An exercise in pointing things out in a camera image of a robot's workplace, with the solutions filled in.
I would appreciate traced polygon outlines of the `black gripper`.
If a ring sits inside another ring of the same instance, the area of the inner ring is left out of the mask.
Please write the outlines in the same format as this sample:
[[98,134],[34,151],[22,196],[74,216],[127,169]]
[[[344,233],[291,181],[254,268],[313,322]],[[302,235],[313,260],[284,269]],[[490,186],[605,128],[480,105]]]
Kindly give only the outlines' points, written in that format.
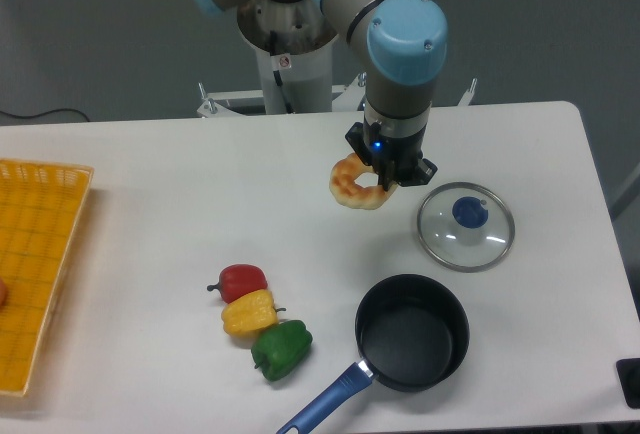
[[356,122],[345,139],[365,165],[378,176],[378,184],[389,191],[394,183],[401,187],[427,185],[438,168],[423,157],[421,145],[425,128],[407,137],[383,133],[378,122]]

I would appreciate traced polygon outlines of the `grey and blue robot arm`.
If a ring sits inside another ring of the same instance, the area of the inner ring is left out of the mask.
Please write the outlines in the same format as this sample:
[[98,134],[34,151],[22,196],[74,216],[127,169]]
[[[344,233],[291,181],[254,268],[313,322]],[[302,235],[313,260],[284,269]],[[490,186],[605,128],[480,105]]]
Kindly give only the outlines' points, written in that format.
[[261,63],[267,110],[322,111],[330,71],[320,62],[343,40],[365,73],[364,118],[346,138],[384,189],[427,184],[435,166],[422,142],[448,24],[436,0],[195,0],[206,13],[235,10]]

